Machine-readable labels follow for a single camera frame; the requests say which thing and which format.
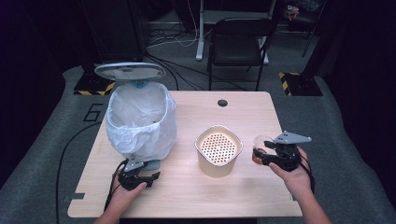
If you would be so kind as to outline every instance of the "trash can lid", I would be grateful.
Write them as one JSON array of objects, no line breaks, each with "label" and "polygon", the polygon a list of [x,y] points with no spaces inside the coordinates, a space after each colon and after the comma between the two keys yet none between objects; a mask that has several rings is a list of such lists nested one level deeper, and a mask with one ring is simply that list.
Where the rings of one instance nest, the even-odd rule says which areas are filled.
[{"label": "trash can lid", "polygon": [[95,73],[110,80],[152,80],[164,77],[165,70],[155,63],[108,63],[95,68]]}]

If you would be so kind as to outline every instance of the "wooden table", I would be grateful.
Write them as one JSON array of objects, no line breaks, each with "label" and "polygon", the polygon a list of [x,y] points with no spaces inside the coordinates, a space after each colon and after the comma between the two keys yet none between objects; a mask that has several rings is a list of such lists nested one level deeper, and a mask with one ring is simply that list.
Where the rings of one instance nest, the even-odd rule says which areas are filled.
[{"label": "wooden table", "polygon": [[[145,189],[124,217],[300,217],[283,180],[268,166],[251,160],[259,134],[281,134],[276,111],[267,92],[171,91],[177,102],[177,142],[162,161],[161,176]],[[218,105],[226,100],[227,106]],[[196,137],[220,124],[244,144],[231,173],[213,178],[198,165]],[[108,141],[103,122],[72,200],[70,217],[99,217],[103,213],[111,175],[124,158]]]}]

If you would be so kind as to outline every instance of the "strainer basket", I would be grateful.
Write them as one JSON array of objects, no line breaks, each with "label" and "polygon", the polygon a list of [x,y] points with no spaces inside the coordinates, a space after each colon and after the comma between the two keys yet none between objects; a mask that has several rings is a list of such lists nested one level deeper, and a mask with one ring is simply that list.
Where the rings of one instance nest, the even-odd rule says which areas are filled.
[{"label": "strainer basket", "polygon": [[204,174],[223,177],[233,169],[243,144],[239,137],[222,125],[214,125],[195,140],[198,162]]}]

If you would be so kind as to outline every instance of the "yellow black hazard tape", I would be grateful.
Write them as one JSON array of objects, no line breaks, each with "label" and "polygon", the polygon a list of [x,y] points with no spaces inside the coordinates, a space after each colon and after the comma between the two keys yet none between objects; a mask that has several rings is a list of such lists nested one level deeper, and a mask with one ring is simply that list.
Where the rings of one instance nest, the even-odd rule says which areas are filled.
[{"label": "yellow black hazard tape", "polygon": [[282,83],[283,91],[285,91],[286,95],[291,95],[290,86],[288,81],[286,80],[286,74],[299,76],[300,73],[279,73],[280,81]]},{"label": "yellow black hazard tape", "polygon": [[89,90],[76,91],[75,90],[74,94],[75,95],[109,95],[111,93],[111,91],[113,90],[115,84],[116,84],[115,81],[109,81],[109,84],[103,90],[99,90],[99,91],[89,91]]}]

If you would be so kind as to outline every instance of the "table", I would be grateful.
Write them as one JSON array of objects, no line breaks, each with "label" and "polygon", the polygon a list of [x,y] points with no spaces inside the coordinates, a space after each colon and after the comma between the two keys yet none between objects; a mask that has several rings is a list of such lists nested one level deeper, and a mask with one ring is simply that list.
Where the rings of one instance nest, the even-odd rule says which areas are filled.
[{"label": "table", "polygon": [[[243,11],[214,11],[214,10],[205,10],[204,1],[201,0],[200,5],[200,19],[199,19],[199,39],[198,39],[198,48],[195,56],[196,61],[201,61],[204,55],[204,24],[215,24],[217,21],[222,19],[230,18],[230,17],[264,17],[264,18],[272,18],[273,11],[275,7],[276,0],[271,0],[271,6],[268,12],[243,12]],[[262,45],[265,42],[265,36],[259,42]],[[268,64],[268,55],[265,53],[264,55],[264,64]]]},{"label": "table", "polygon": [[[268,166],[251,160],[253,140],[257,135],[275,138],[281,134],[269,93],[171,91],[171,94],[177,102],[177,142],[161,163],[160,178],[137,197],[124,217],[302,215],[283,180]],[[228,104],[219,106],[218,100],[226,100]],[[209,177],[201,171],[194,146],[196,137],[216,124],[229,128],[244,144],[231,173],[221,178]],[[84,198],[72,200],[68,209],[70,217],[102,214],[111,175],[123,160],[110,145],[103,122],[76,189],[76,193],[84,193]]]}]

